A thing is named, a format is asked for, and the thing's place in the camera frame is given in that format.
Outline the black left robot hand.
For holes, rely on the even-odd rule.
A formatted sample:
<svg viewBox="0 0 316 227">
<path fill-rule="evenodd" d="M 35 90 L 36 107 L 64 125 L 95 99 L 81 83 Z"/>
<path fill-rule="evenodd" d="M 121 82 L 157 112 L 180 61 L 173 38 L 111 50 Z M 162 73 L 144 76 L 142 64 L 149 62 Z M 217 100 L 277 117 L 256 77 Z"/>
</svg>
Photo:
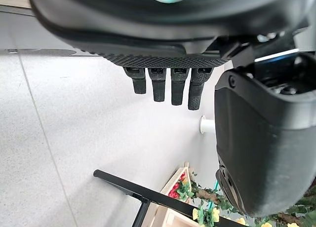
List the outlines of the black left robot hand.
<svg viewBox="0 0 316 227">
<path fill-rule="evenodd" d="M 216 177 L 241 213 L 264 217 L 298 202 L 316 175 L 316 59 L 296 34 L 316 0 L 29 0 L 67 44 L 123 67 L 137 94 L 198 110 L 213 70 Z"/>
</svg>

